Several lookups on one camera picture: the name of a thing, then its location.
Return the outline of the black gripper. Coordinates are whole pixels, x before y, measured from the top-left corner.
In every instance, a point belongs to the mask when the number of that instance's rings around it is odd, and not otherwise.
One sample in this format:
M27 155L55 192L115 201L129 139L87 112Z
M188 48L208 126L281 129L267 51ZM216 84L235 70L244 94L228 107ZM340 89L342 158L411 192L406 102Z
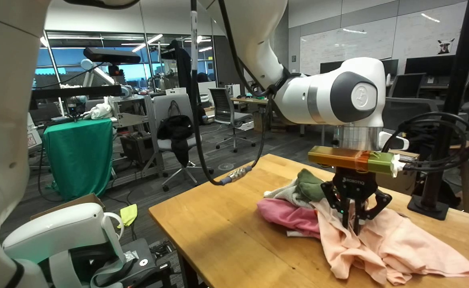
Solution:
M356 230L376 217L392 200L392 196L377 188L374 172L358 172L337 168L331 180L321 184L328 204L342 216L342 225L353 230L356 216Z

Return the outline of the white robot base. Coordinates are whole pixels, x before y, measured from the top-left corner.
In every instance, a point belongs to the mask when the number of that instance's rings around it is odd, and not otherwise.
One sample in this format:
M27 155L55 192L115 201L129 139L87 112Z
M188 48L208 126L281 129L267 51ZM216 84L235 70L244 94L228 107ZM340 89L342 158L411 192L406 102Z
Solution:
M51 0L0 0L0 228L23 196L28 180L28 104L39 36ZM36 217L7 238L0 236L0 288L43 288L39 268L54 259L54 283L76 288L65 278L68 251L118 238L95 203L78 203Z

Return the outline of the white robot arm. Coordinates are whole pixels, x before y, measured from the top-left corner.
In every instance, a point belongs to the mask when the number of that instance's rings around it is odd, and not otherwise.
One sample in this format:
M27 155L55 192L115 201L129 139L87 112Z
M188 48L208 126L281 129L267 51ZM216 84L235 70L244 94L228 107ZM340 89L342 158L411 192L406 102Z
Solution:
M336 147L318 145L310 155L336 169L324 195L345 228L356 232L390 201L376 185L376 169L347 163L347 155L379 155L377 134L385 104L384 65L374 57L352 57L326 73L292 73L276 57L270 35L288 0L209 0L206 11L222 24L233 57L283 116L299 124L340 129Z

